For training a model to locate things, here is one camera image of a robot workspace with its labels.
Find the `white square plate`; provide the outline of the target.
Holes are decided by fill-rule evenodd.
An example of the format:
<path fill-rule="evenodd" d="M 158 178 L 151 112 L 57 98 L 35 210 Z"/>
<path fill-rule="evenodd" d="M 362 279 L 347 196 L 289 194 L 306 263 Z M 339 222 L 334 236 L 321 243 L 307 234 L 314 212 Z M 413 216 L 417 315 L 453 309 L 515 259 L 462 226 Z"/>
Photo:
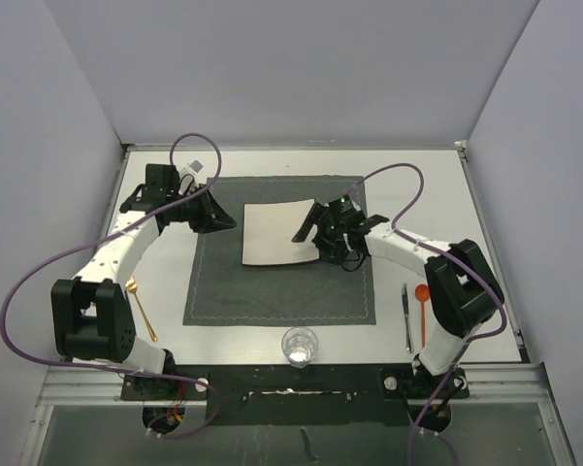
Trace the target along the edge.
<path fill-rule="evenodd" d="M 245 266 L 277 266 L 308 263 L 319 259 L 319 251 L 311 242 L 314 228 L 307 239 L 293 243 L 314 200 L 245 204 L 243 206 L 243 257 Z"/>

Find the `dark grey cloth placemat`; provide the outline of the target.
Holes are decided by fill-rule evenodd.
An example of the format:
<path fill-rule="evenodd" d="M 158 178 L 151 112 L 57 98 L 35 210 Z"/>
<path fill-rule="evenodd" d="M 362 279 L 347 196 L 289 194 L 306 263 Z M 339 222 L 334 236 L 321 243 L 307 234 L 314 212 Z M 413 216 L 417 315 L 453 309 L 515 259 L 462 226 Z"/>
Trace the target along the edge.
<path fill-rule="evenodd" d="M 201 235 L 183 322 L 203 326 L 374 325 L 372 264 L 344 266 L 320 259 L 290 265 L 243 264 L 247 204 L 318 201 L 345 192 L 361 208 L 365 189 L 356 176 L 221 178 L 212 196 L 236 222 L 233 229 Z"/>

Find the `clear plastic cup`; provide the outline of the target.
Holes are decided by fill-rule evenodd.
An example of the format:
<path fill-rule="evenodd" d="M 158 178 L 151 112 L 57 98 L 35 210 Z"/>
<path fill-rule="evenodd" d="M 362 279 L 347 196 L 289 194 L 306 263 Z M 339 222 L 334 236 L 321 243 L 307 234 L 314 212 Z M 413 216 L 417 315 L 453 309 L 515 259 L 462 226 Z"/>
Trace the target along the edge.
<path fill-rule="evenodd" d="M 318 352 L 318 338 L 307 327 L 293 327 L 282 336 L 281 350 L 290 365 L 304 368 Z"/>

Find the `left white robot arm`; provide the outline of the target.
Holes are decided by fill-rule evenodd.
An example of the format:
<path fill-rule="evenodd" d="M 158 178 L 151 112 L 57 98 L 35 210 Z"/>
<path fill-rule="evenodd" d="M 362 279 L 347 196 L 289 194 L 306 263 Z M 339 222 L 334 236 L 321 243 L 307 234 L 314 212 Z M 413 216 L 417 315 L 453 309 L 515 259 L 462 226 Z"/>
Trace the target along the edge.
<path fill-rule="evenodd" d="M 148 247 L 172 223 L 198 234 L 236 227 L 236 222 L 198 181 L 199 161 L 177 168 L 146 165 L 143 183 L 124 200 L 111 232 L 91 260 L 50 291 L 57 351 L 73 361 L 96 361 L 146 373 L 144 388 L 155 398 L 175 393 L 178 374 L 172 354 L 141 339 L 126 285 Z"/>

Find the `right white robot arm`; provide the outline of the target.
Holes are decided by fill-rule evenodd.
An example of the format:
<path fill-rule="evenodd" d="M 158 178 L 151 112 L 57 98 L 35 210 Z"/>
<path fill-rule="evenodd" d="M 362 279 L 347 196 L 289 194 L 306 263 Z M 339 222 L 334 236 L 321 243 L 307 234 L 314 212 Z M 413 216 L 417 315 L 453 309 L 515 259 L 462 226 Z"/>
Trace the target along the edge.
<path fill-rule="evenodd" d="M 312 242 L 326 262 L 341 265 L 356 252 L 362 260 L 394 262 L 426 281 L 436 325 L 412 361 L 412 383 L 419 394 L 436 396 L 471 342 L 505 330 L 502 289 L 474 241 L 432 241 L 399 230 L 385 216 L 366 216 L 347 195 L 325 205 L 313 203 L 292 241 L 304 242 L 312 229 Z"/>

